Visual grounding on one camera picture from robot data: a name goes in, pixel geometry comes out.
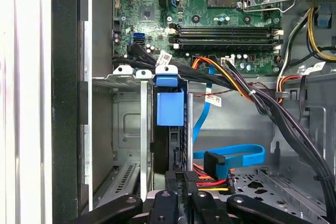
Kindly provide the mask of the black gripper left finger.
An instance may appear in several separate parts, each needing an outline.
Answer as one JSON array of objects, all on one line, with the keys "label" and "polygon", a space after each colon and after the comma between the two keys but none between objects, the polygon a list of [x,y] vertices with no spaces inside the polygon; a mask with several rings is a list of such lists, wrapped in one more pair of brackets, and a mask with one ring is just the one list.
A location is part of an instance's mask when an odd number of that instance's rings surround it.
[{"label": "black gripper left finger", "polygon": [[165,189],[154,190],[145,200],[136,195],[120,196],[70,223],[177,223],[177,179],[175,171],[165,174]]}]

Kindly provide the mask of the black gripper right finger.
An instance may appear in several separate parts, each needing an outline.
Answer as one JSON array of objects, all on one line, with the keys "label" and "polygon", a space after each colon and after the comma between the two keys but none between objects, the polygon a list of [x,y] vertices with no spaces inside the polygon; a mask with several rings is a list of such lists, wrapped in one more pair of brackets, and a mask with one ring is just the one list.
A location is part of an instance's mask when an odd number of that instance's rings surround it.
[{"label": "black gripper right finger", "polygon": [[227,198],[225,207],[221,207],[208,188],[201,190],[197,187],[197,173],[186,171],[184,176],[187,191],[191,194],[191,205],[202,223],[233,223],[231,215],[247,223],[309,223],[246,195],[232,195]]}]

